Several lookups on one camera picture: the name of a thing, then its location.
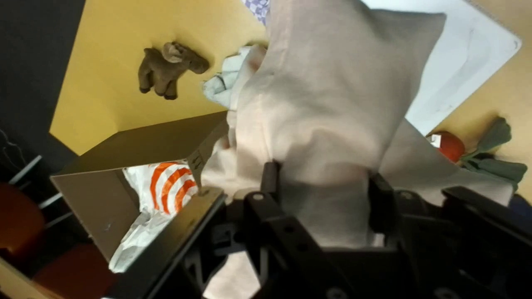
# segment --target crumpled fabric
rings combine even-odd
[[[506,204],[509,184],[451,164],[404,119],[444,21],[371,11],[358,0],[273,0],[270,48],[261,66],[240,78],[230,134],[215,146],[201,182],[240,197],[260,189],[265,163],[278,161],[283,209],[323,247],[371,242],[374,172],[432,204],[457,184]],[[225,292],[235,279],[256,280],[253,271],[226,271],[210,285],[218,290],[211,297],[250,297]]]

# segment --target dark background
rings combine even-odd
[[[9,181],[42,154],[38,166],[17,184],[37,202],[57,192],[48,176],[75,158],[48,129],[83,5],[83,0],[0,0],[0,179]],[[48,222],[65,212],[63,201],[43,209]],[[28,271],[83,237],[75,217],[47,229]]]

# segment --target yellow table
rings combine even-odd
[[[456,133],[471,148],[489,121],[502,114],[514,139],[499,154],[532,166],[532,1],[474,3],[519,35],[524,46],[441,129]],[[176,101],[142,94],[137,83],[143,48],[168,40],[180,40],[213,61],[208,73],[186,73],[180,79]],[[117,131],[220,111],[201,96],[201,81],[251,40],[266,40],[265,26],[240,0],[87,0],[50,131],[82,154]],[[532,199],[532,174],[521,192]]]
[[[522,50],[439,128],[456,133],[467,148],[477,144],[496,114],[507,118],[514,139],[499,156],[531,166],[519,192],[532,199],[532,1],[472,0],[522,38]]]
[[[213,63],[201,76],[180,78],[176,101],[143,94],[137,81],[143,48],[170,40]],[[265,40],[241,0],[87,0],[50,131],[83,154],[123,129],[220,111],[201,83],[241,45]]]

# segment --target green object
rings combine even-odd
[[[516,186],[527,172],[527,166],[522,163],[511,163],[511,161],[501,161],[501,159],[477,159],[471,158],[464,163],[467,169],[481,171],[481,172],[491,172],[496,176],[501,176],[504,179],[512,181]]]
[[[491,153],[512,139],[512,128],[504,118],[497,118],[481,138],[476,153]]]
[[[519,181],[527,172],[522,163],[509,163],[494,159],[492,151],[512,139],[512,128],[504,118],[496,118],[486,134],[481,138],[477,149],[462,156],[462,166],[471,171],[491,172],[509,179],[517,187]]]

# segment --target white fabric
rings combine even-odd
[[[205,81],[203,94],[208,99],[225,108],[231,106],[233,86],[241,73],[241,68],[245,66],[250,50],[251,46],[241,46],[236,55],[225,58],[220,73]]]
[[[511,186],[449,164],[404,121],[442,25],[442,15],[371,13],[356,0],[275,0],[268,53],[231,94],[231,129],[203,184],[230,196],[258,189],[265,163],[280,161],[285,211],[324,247],[369,244],[366,192],[376,171],[436,204],[454,184],[507,202]],[[243,269],[211,287],[250,277]]]

